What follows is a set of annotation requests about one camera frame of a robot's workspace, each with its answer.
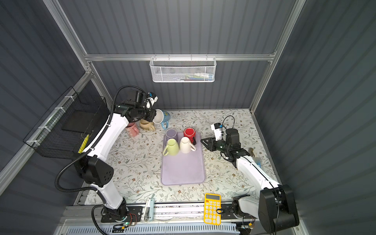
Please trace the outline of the white mug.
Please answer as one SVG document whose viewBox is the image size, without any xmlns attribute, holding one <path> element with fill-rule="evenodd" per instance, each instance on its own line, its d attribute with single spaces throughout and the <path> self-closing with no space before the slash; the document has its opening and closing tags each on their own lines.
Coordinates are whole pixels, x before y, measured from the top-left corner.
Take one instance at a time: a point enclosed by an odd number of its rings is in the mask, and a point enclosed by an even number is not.
<svg viewBox="0 0 376 235">
<path fill-rule="evenodd" d="M 180 151 L 184 154 L 188 154 L 192 151 L 196 151 L 195 146 L 191 143 L 188 137 L 183 137 L 179 144 Z"/>
</svg>

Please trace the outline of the beige speckled mug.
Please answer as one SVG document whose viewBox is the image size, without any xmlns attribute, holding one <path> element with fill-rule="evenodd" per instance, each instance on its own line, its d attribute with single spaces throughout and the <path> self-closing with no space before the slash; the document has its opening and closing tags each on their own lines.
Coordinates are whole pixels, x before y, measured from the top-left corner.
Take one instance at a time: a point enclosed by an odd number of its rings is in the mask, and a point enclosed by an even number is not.
<svg viewBox="0 0 376 235">
<path fill-rule="evenodd" d="M 139 123 L 140 123 L 140 128 L 145 130 L 145 131 L 154 132 L 156 130 L 153 122 L 149 122 L 149 121 L 146 121 L 144 119 L 141 119 L 139 121 Z"/>
</svg>

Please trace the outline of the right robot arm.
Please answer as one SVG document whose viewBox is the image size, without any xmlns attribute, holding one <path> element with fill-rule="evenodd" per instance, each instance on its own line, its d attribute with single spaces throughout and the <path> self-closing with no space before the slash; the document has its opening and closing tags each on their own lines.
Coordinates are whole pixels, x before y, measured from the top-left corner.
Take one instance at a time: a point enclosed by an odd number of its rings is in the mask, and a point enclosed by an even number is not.
<svg viewBox="0 0 376 235">
<path fill-rule="evenodd" d="M 256 164 L 252 155 L 242 148 L 237 129 L 226 129 L 226 137 L 223 138 L 222 127 L 220 123 L 213 124 L 214 137 L 201 139 L 200 142 L 207 150 L 224 154 L 224 160 L 240 170 L 258 194 L 257 199 L 245 194 L 234 197 L 234 214 L 258 218 L 268 234 L 298 226 L 300 221 L 291 187 L 273 180 Z"/>
</svg>

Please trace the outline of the red mug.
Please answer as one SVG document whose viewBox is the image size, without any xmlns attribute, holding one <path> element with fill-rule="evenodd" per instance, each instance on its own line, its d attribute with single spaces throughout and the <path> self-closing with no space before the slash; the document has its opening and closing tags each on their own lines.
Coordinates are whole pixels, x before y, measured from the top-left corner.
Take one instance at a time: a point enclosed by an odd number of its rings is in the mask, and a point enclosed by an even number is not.
<svg viewBox="0 0 376 235">
<path fill-rule="evenodd" d="M 189 138 L 189 140 L 191 141 L 191 143 L 195 146 L 196 145 L 196 131 L 191 128 L 191 127 L 188 127 L 184 130 L 184 136 Z"/>
</svg>

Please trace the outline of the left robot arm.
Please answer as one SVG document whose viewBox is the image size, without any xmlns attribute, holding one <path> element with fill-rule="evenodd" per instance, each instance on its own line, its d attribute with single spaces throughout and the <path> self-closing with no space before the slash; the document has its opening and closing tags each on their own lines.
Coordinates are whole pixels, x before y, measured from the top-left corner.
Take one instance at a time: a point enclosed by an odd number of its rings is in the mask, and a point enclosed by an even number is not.
<svg viewBox="0 0 376 235">
<path fill-rule="evenodd" d="M 112 180 L 114 169 L 106 162 L 109 151 L 129 124 L 141 119 L 153 121 L 156 116 L 153 105 L 158 100 L 153 92 L 146 93 L 137 86 L 130 88 L 135 93 L 134 97 L 119 104 L 116 104 L 117 97 L 113 97 L 110 114 L 100 132 L 75 160 L 57 174 L 54 182 L 55 187 L 64 193 L 94 191 L 103 201 L 106 214 L 116 222 L 130 222 L 133 215 Z M 71 166 L 76 168 L 79 177 L 88 184 L 87 187 L 67 189 L 60 185 L 61 176 Z"/>
</svg>

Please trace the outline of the blue mug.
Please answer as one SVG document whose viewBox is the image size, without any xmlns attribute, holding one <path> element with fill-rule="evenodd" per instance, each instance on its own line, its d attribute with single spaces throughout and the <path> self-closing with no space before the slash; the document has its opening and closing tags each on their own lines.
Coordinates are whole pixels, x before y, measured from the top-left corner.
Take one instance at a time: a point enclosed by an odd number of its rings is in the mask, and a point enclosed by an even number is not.
<svg viewBox="0 0 376 235">
<path fill-rule="evenodd" d="M 170 119 L 170 113 L 164 110 L 156 109 L 156 115 L 153 119 L 153 122 L 155 124 L 160 124 L 164 130 L 167 130 L 169 128 Z"/>
</svg>

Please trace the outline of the pink ghost mug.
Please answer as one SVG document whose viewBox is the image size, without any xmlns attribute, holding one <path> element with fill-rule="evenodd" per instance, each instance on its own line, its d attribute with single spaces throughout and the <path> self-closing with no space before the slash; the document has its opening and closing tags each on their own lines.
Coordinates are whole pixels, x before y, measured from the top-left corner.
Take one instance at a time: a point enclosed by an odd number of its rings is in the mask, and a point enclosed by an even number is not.
<svg viewBox="0 0 376 235">
<path fill-rule="evenodd" d="M 136 137 L 140 132 L 136 122 L 129 123 L 126 127 L 126 131 L 131 137 Z"/>
</svg>

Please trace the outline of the green mug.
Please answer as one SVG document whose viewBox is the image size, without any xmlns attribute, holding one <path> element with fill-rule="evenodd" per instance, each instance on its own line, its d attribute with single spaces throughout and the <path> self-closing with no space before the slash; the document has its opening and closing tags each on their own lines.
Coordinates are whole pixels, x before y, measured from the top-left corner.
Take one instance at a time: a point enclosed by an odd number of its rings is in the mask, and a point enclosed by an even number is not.
<svg viewBox="0 0 376 235">
<path fill-rule="evenodd" d="M 179 145 L 175 139 L 169 139 L 163 150 L 163 155 L 175 156 L 179 153 Z"/>
</svg>

